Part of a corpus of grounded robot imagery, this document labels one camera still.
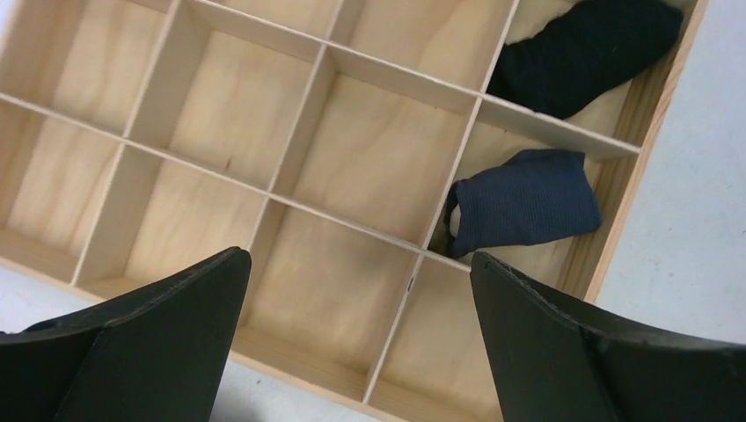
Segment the wooden compartment organizer tray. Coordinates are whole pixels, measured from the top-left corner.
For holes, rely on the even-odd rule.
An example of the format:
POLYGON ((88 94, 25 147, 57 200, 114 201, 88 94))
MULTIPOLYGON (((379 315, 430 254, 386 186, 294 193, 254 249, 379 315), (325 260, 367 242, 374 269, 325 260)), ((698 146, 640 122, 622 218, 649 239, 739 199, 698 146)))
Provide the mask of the wooden compartment organizer tray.
POLYGON ((1 261, 110 299, 232 245, 231 357, 386 421, 499 421, 451 184, 582 151, 595 233, 494 255, 594 301, 707 4, 558 120, 486 90, 568 1, 11 1, 1 261))

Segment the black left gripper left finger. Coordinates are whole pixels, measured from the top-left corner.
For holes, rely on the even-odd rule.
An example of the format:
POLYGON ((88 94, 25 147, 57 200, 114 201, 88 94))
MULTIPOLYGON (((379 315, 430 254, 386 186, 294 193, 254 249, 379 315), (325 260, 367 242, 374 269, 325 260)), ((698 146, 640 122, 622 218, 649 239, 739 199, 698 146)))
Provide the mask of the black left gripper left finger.
POLYGON ((165 279, 1 336, 4 421, 206 421, 252 259, 230 247, 165 279))

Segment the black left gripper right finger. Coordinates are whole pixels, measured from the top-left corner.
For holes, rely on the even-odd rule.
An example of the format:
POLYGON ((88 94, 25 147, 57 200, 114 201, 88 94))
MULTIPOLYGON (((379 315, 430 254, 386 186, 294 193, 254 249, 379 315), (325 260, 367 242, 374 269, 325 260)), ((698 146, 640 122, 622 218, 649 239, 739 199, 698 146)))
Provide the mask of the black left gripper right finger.
POLYGON ((743 345, 618 316, 485 252, 470 278, 505 420, 744 420, 743 345))

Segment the black rolled underwear in tray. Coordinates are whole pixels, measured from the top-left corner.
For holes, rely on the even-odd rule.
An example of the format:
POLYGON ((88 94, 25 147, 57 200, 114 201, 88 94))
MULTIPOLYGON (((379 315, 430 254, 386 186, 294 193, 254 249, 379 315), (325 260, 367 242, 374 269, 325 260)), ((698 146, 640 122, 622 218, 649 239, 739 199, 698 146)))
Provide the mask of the black rolled underwear in tray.
POLYGON ((488 94, 568 119, 661 60, 683 13, 663 1, 580 1, 502 48, 488 94))

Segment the navy rolled underwear in tray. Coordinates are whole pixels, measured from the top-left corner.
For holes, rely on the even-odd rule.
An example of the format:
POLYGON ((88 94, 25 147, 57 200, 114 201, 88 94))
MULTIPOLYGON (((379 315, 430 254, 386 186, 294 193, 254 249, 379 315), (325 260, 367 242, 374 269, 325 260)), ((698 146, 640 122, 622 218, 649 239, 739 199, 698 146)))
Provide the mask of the navy rolled underwear in tray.
POLYGON ((455 181, 443 216, 448 256, 546 244, 599 229, 601 209, 584 162, 580 151, 524 149, 504 164, 455 181))

